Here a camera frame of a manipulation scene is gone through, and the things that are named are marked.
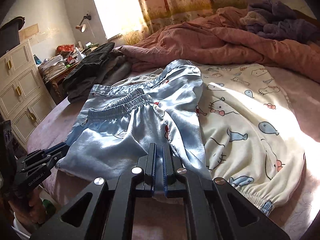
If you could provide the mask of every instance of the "cream cabinet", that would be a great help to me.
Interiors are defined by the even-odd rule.
[[[0,58],[0,112],[3,119],[11,120],[21,146],[27,148],[30,134],[55,106],[28,41]]]

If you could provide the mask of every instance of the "black gripper frame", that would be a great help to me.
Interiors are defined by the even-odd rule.
[[[184,200],[189,240],[290,239],[223,178],[202,179],[172,156],[169,145],[151,143],[136,167],[115,179],[95,179],[30,240],[130,240],[135,198],[153,195],[157,155],[166,196]]]
[[[6,200],[29,211],[28,194],[51,175],[58,160],[66,156],[69,146],[64,142],[50,149],[36,150],[16,160],[12,147],[10,120],[0,123],[0,172],[4,185],[0,191]]]

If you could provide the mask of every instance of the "sunlight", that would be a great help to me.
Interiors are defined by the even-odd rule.
[[[283,140],[292,138],[292,130],[299,127],[298,121],[296,120],[294,114],[290,110],[280,106],[276,102],[275,104],[277,104],[278,114],[274,114],[272,111],[270,111],[270,109],[260,103],[257,98],[250,98],[243,93],[228,88],[224,89],[242,103],[242,105],[232,105],[232,103],[228,102],[231,107],[233,107],[246,118],[250,118],[252,114],[255,114],[256,116],[252,120],[249,120],[252,123],[256,123],[256,120],[259,120],[261,118],[267,120],[274,125],[277,131],[281,132],[281,137],[283,138]],[[301,144],[300,136],[297,136],[297,138],[295,139]]]
[[[143,19],[138,0],[94,0],[107,39],[126,30],[140,30]]]
[[[300,132],[293,133],[293,131],[299,130],[298,121],[292,111],[280,106],[280,102],[274,102],[278,110],[278,114],[274,114],[268,107],[258,101],[260,95],[256,95],[256,98],[250,98],[243,93],[224,87],[220,88],[226,90],[238,100],[236,105],[233,105],[232,102],[226,103],[247,118],[249,122],[256,123],[257,120],[267,120],[279,131],[283,140],[296,141],[305,150],[307,172],[302,182],[303,190],[298,200],[299,207],[297,212],[300,212],[302,209],[309,212],[306,222],[311,223],[320,209],[320,142],[316,142],[301,130]]]

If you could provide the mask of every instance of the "pink comforter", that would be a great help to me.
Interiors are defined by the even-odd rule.
[[[320,82],[320,48],[297,41],[275,41],[245,31],[239,19],[246,9],[225,7],[213,16],[162,28],[135,46],[117,48],[141,72],[175,59],[201,64],[259,63],[297,71]]]

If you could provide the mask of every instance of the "cabinet drawer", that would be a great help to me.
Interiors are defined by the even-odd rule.
[[[28,109],[31,115],[35,117],[37,123],[42,122],[53,108],[54,106],[52,106],[50,98],[44,93],[36,96],[31,103],[28,104]]]
[[[11,121],[12,129],[22,144],[26,144],[30,134],[37,126],[32,119],[28,107],[25,107],[16,118]]]
[[[41,87],[41,82],[35,70],[35,67],[31,67],[30,69],[23,72],[20,76],[16,78],[17,87],[19,87],[21,97],[23,100],[31,95],[32,92],[39,89]]]
[[[5,57],[0,59],[0,86],[5,83],[5,79],[10,76],[8,61]]]
[[[0,92],[0,107],[4,118],[7,117],[22,103],[22,98],[18,95],[15,81],[12,81]]]
[[[9,52],[9,60],[11,62],[11,71],[13,75],[19,75],[36,62],[31,53],[29,41],[20,44]]]

